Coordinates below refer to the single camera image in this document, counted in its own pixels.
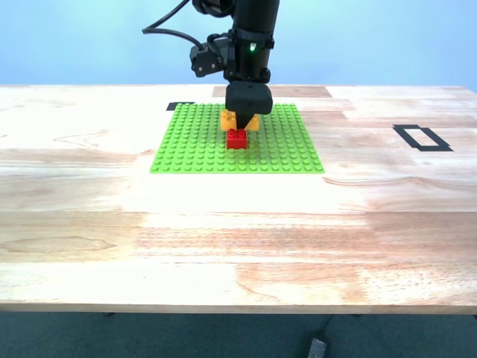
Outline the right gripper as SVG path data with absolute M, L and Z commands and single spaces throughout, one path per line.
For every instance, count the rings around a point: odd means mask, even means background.
M 226 88 L 225 107 L 236 115 L 237 129 L 245 129 L 256 115 L 268 115 L 273 108 L 269 56 L 242 56 L 227 61 L 224 79 L 231 82 Z

